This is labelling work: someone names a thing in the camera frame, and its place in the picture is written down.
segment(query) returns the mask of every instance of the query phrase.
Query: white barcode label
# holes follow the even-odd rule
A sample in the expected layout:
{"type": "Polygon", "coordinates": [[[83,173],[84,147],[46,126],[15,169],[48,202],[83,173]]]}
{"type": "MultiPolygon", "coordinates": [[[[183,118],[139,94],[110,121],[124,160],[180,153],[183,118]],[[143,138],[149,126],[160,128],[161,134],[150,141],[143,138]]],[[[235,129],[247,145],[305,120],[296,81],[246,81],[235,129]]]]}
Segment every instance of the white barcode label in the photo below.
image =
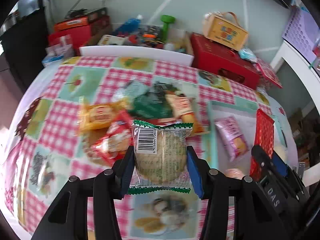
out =
{"type": "Polygon", "coordinates": [[[137,153],[157,154],[157,130],[154,128],[139,128],[137,153]]]}

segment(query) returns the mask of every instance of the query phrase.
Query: green dumbbell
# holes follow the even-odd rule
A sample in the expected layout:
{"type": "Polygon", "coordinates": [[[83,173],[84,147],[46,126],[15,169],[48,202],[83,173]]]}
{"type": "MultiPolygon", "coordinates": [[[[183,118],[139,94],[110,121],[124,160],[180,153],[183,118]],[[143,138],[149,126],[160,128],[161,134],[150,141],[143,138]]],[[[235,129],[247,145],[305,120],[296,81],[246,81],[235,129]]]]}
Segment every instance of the green dumbbell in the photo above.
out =
{"type": "Polygon", "coordinates": [[[169,24],[174,23],[176,19],[175,17],[170,15],[162,15],[160,20],[163,22],[161,41],[166,42],[168,37],[169,24]]]}

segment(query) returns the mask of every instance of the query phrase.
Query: yellow box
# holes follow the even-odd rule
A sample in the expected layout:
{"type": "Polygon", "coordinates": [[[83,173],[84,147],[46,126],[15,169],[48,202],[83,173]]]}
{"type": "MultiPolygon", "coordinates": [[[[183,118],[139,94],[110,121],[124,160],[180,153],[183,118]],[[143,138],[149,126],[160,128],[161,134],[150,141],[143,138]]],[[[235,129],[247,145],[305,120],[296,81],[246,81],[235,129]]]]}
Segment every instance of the yellow box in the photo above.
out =
{"type": "Polygon", "coordinates": [[[249,33],[239,26],[236,15],[233,12],[213,13],[204,22],[203,34],[206,38],[221,43],[239,51],[248,39],[249,33]],[[231,14],[236,23],[224,18],[231,14]]]}

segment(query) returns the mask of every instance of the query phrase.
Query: silver screw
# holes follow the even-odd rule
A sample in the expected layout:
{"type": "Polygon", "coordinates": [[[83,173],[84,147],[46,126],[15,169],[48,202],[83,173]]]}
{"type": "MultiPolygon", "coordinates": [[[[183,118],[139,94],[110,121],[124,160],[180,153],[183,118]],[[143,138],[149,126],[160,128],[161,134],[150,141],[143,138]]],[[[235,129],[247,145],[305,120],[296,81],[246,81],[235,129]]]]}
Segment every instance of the silver screw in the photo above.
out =
{"type": "Polygon", "coordinates": [[[244,181],[248,182],[248,183],[251,183],[252,182],[252,178],[250,176],[245,176],[244,177],[244,181]]]}
{"type": "Polygon", "coordinates": [[[72,175],[72,176],[70,176],[69,177],[69,181],[70,182],[74,182],[74,181],[76,181],[77,179],[79,179],[77,176],[75,176],[75,175],[72,175]]]}
{"type": "Polygon", "coordinates": [[[106,169],[104,170],[104,175],[111,175],[113,173],[113,170],[112,169],[106,169]]]}
{"type": "Polygon", "coordinates": [[[209,173],[214,176],[214,175],[217,175],[219,172],[216,169],[210,169],[209,173]]]}

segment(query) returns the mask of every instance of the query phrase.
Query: purple snack package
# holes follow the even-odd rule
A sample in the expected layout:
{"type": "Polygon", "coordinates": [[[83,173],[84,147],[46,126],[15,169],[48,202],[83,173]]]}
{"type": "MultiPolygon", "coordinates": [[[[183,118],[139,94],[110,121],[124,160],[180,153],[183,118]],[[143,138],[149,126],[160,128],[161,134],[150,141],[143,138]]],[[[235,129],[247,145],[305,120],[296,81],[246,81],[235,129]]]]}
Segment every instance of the purple snack package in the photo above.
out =
{"type": "Polygon", "coordinates": [[[229,154],[230,162],[248,151],[247,142],[234,116],[215,119],[214,123],[229,154]]]}

